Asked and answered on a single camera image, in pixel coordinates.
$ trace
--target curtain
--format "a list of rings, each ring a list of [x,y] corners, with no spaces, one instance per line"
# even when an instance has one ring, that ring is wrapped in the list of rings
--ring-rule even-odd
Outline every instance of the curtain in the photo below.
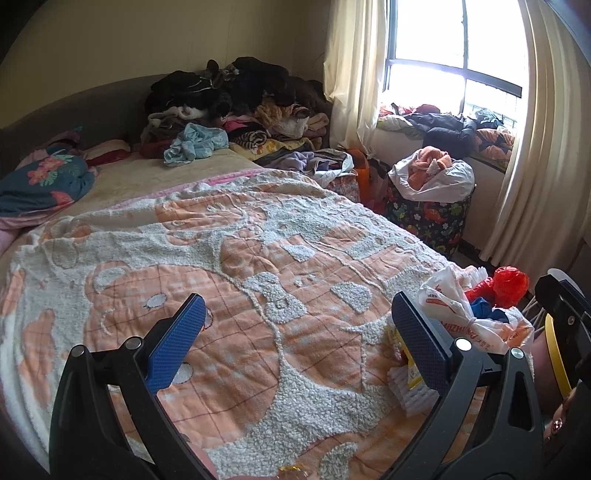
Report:
[[[591,69],[546,3],[519,3],[529,56],[527,118],[480,257],[519,268],[533,286],[549,268],[567,268],[591,212]]]
[[[333,102],[330,146],[367,152],[378,120],[388,43],[387,0],[333,0],[324,93]]]

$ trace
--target light blue cloth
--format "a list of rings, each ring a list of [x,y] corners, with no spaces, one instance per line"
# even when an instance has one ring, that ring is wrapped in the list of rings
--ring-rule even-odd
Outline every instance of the light blue cloth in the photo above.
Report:
[[[211,157],[214,150],[228,147],[228,134],[221,128],[208,128],[187,124],[185,130],[164,151],[164,164],[178,167],[196,158]]]

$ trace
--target candy wrapper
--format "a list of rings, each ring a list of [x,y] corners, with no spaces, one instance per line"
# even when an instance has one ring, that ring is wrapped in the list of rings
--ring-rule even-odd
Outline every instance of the candy wrapper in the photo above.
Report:
[[[277,473],[279,480],[304,480],[309,476],[309,471],[301,465],[280,466]]]

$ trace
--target blue cloth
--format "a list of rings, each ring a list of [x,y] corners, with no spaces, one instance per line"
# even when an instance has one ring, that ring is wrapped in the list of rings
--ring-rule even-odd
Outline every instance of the blue cloth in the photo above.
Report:
[[[211,157],[214,150],[227,147],[228,134],[221,128],[189,123],[164,151],[164,164],[169,167],[186,165],[196,158]]]
[[[482,297],[478,297],[476,300],[472,301],[470,307],[472,307],[472,314],[477,319],[490,319],[509,323],[509,319],[505,312],[501,309],[494,309],[491,307],[491,304]]]

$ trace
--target orange and white blanket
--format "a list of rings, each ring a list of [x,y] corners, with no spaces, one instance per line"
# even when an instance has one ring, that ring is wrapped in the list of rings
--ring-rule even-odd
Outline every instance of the orange and white blanket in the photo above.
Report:
[[[273,170],[61,218],[12,258],[0,300],[5,407],[47,466],[72,346],[117,348],[197,292],[206,328],[158,398],[219,478],[302,463],[313,478],[374,479],[424,420],[406,419],[387,387],[391,299],[446,264],[363,206]]]

